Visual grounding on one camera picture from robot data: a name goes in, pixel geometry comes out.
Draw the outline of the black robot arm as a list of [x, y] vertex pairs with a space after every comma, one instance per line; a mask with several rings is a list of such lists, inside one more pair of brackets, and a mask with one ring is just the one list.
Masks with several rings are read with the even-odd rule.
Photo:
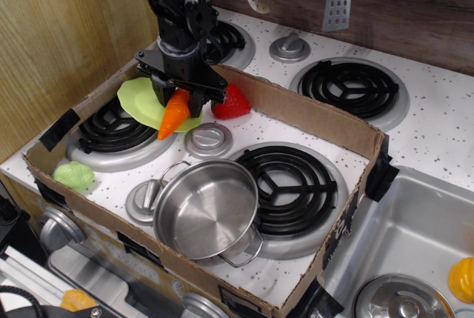
[[177, 88], [189, 93], [193, 118], [209, 102], [222, 103], [227, 81], [212, 68], [224, 57], [224, 48], [212, 31], [218, 12], [212, 0], [147, 0], [157, 17], [154, 50], [135, 54], [138, 69], [150, 77], [159, 103], [167, 105]]

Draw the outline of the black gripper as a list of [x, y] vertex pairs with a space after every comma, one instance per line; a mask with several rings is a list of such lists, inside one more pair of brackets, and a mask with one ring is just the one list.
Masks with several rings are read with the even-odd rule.
[[188, 108], [192, 118], [198, 118], [210, 100], [224, 101], [227, 81], [205, 64], [197, 51], [179, 55], [159, 49], [139, 50], [135, 58], [138, 69], [150, 77], [156, 98], [163, 107], [177, 87], [190, 92]]

